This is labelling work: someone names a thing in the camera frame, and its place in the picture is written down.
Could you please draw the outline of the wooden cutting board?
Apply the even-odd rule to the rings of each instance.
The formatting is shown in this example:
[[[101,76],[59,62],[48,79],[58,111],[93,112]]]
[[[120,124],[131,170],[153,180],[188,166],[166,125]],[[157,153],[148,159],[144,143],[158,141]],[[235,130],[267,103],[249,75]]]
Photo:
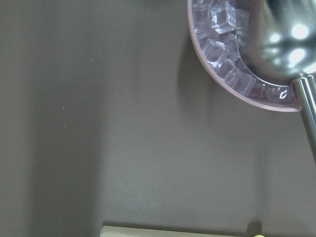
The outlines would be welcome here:
[[[245,220],[221,219],[210,223],[104,220],[98,228],[98,236],[104,233],[114,237],[314,237],[316,221],[299,220]]]

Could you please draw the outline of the pink ceramic bowl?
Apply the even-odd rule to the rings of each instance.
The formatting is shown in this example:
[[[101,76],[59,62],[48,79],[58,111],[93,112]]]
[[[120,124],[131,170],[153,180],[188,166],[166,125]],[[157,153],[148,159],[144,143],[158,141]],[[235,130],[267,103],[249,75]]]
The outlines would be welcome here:
[[[237,98],[259,108],[298,112],[292,86],[256,78],[237,48],[237,0],[190,0],[188,18],[196,53],[207,72]]]

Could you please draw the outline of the steel ladle spoon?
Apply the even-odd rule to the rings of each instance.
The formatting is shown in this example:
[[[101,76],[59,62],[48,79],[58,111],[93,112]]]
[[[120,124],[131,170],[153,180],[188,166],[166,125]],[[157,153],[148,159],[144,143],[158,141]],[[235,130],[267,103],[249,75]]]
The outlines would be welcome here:
[[[248,70],[271,85],[292,86],[316,153],[316,2],[238,0],[237,48]]]

